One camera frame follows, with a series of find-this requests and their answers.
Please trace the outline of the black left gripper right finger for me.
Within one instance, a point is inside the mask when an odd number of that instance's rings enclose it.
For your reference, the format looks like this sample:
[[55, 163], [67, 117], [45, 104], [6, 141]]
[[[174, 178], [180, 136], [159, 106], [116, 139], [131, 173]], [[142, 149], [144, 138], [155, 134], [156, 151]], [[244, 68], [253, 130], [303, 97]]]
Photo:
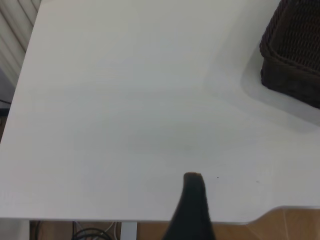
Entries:
[[197, 230], [197, 239], [198, 240], [215, 240], [216, 236], [213, 230], [212, 222], [209, 214], [209, 207], [206, 195], [205, 182], [200, 173], [197, 173], [198, 178], [198, 215], [199, 223]]

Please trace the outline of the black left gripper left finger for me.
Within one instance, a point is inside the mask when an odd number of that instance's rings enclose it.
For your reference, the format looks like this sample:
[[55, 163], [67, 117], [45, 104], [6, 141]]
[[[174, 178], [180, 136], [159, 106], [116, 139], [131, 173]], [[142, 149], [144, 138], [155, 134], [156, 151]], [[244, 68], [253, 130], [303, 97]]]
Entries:
[[199, 239], [200, 175], [185, 173], [180, 200], [165, 232], [164, 240]]

